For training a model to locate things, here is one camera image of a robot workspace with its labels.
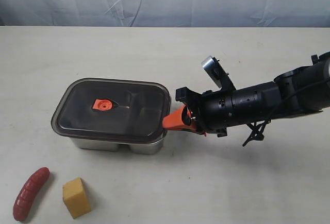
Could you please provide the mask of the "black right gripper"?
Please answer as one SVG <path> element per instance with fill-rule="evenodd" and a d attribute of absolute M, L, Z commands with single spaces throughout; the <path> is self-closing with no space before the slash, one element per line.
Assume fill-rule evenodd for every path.
<path fill-rule="evenodd" d="M 194 92 L 187 87 L 176 89 L 175 100 L 183 105 L 178 110 L 163 118 L 162 126 L 166 130 L 186 131 L 206 136 L 216 134 L 227 136 L 229 111 L 232 105 L 232 91 L 206 91 L 203 94 Z M 193 114 L 187 106 L 193 107 Z"/>

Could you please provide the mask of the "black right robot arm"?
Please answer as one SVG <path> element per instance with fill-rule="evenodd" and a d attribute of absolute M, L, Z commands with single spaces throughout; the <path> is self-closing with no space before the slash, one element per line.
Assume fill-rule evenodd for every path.
<path fill-rule="evenodd" d="M 218 91 L 202 94 L 187 87 L 176 90 L 176 101 L 184 105 L 166 116 L 167 130 L 201 135 L 227 136 L 227 128 L 247 125 L 246 139 L 262 141 L 263 132 L 273 119 L 312 115 L 329 107 L 329 53 L 311 57 L 310 66 L 301 66 L 277 76 L 273 81 L 237 89 L 218 59 L 209 56 L 202 67 Z"/>

